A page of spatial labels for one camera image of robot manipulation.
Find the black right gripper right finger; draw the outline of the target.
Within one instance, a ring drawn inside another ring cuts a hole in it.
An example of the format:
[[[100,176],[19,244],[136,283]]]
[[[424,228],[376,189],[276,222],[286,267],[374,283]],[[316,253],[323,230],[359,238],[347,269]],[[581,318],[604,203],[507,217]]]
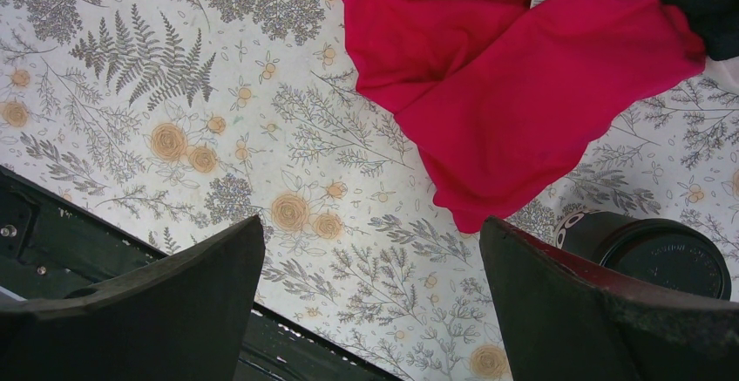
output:
[[[737,379],[736,303],[621,275],[495,217],[479,245],[514,379]]]

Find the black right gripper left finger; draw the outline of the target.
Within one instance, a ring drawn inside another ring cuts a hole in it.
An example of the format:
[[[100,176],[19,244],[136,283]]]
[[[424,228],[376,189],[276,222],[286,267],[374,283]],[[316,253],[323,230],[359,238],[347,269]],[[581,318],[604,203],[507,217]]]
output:
[[[4,380],[230,380],[265,257],[250,217],[63,299],[1,307]]]

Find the black plastic cup lid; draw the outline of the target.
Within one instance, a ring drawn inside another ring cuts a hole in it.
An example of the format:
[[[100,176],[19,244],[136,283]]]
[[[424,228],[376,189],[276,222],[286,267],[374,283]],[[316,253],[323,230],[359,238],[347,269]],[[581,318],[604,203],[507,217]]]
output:
[[[637,220],[605,239],[599,265],[667,289],[729,300],[731,281],[718,247],[705,235],[667,219]]]

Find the black paper coffee cup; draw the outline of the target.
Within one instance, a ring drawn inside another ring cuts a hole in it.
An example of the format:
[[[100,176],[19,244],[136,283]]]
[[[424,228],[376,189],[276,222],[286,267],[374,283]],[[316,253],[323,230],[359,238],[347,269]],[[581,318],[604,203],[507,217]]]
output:
[[[602,263],[611,249],[611,238],[636,218],[614,212],[581,209],[563,218],[554,230],[554,243],[572,255]]]

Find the floral table mat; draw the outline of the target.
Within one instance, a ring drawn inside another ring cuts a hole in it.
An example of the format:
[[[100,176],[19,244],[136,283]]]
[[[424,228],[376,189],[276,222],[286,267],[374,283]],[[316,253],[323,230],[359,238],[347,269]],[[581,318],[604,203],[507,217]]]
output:
[[[738,95],[703,71],[507,220],[674,220],[737,284]],[[404,380],[513,379],[478,232],[357,79],[341,0],[1,0],[1,163],[169,255],[257,214],[259,303]]]

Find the red cloth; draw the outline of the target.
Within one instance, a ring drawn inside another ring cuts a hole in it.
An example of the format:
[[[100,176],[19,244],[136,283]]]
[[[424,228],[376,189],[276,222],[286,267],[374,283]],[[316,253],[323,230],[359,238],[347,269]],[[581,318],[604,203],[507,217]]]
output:
[[[458,229],[514,214],[633,102],[705,65],[660,0],[341,0],[357,90],[417,145]]]

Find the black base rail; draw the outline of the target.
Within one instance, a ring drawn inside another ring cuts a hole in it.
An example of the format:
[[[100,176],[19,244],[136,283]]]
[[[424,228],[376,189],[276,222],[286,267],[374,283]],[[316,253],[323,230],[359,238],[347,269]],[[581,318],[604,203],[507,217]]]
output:
[[[1,302],[58,299],[164,253],[1,169]],[[236,380],[392,380],[394,375],[262,306],[252,311]]]

